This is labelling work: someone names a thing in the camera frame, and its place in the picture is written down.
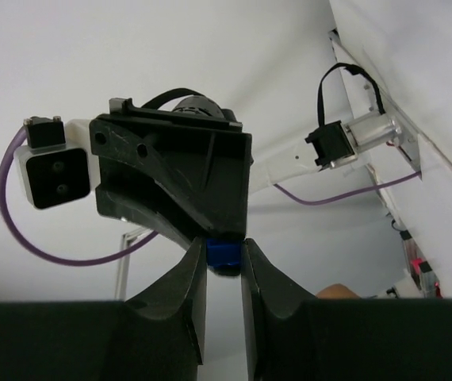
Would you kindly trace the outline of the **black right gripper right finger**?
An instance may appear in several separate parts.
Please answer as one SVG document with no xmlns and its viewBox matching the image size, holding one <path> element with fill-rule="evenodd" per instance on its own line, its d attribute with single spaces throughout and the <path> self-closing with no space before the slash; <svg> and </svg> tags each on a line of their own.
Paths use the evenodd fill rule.
<svg viewBox="0 0 452 381">
<path fill-rule="evenodd" d="M 241 281 L 251 380 L 452 380 L 452 299 L 323 299 L 251 239 Z"/>
</svg>

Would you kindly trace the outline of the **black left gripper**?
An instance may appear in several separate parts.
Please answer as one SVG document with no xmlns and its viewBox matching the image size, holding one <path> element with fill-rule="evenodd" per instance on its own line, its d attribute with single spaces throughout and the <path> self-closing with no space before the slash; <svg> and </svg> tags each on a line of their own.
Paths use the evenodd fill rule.
<svg viewBox="0 0 452 381">
<path fill-rule="evenodd" d="M 100 163 L 98 213 L 156 231 L 184 249 L 196 237 L 244 238 L 251 134 L 203 94 L 109 100 L 89 124 Z"/>
</svg>

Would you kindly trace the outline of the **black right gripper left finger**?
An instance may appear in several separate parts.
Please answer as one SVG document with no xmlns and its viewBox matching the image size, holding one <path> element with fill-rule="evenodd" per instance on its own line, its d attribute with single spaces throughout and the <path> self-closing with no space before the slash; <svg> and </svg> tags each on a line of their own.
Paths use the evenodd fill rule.
<svg viewBox="0 0 452 381">
<path fill-rule="evenodd" d="M 0 380 L 195 380 L 207 266 L 196 239 L 124 302 L 0 302 Z"/>
</svg>

